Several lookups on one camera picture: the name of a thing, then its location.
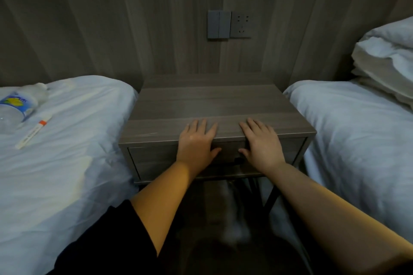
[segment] bed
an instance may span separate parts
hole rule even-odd
[[[49,100],[0,135],[0,273],[45,274],[108,208],[135,192],[117,141],[137,99],[128,84],[81,76],[48,84]],[[0,97],[13,88],[0,88]],[[14,148],[44,116],[48,124]]]
[[[317,130],[311,178],[413,242],[413,111],[353,82],[301,81],[285,95]]]

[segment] forearm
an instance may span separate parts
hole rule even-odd
[[[159,254],[176,210],[194,176],[184,163],[175,162],[132,199],[132,205]]]
[[[413,259],[412,244],[291,165],[268,177],[343,271],[381,273]]]

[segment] left hand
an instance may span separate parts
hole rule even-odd
[[[211,143],[216,135],[218,123],[215,123],[207,133],[205,133],[206,128],[207,120],[202,120],[199,126],[198,120],[194,120],[179,136],[176,161],[186,164],[194,178],[211,164],[221,151],[221,148],[211,151]]]

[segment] hand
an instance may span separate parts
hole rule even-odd
[[[251,118],[248,118],[247,122],[248,125],[240,122],[240,126],[250,142],[251,151],[247,149],[238,151],[245,155],[253,167],[267,176],[285,164],[280,140],[272,127]]]
[[[193,177],[211,164],[221,151],[221,148],[211,151],[211,143],[216,135],[218,124],[215,123],[207,133],[205,133],[207,120],[202,120],[201,125],[198,128],[197,126],[198,120],[194,120],[191,125],[188,124],[185,127],[179,136],[178,154],[176,155],[176,161],[185,163]]]

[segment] nightstand drawer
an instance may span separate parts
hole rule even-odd
[[[287,163],[293,163],[305,138],[280,139]],[[224,163],[240,163],[243,155],[238,149],[245,148],[245,141],[218,142],[212,147],[221,147],[222,151],[212,162],[212,166]],[[178,145],[160,145],[128,148],[140,180],[153,180],[175,162]]]

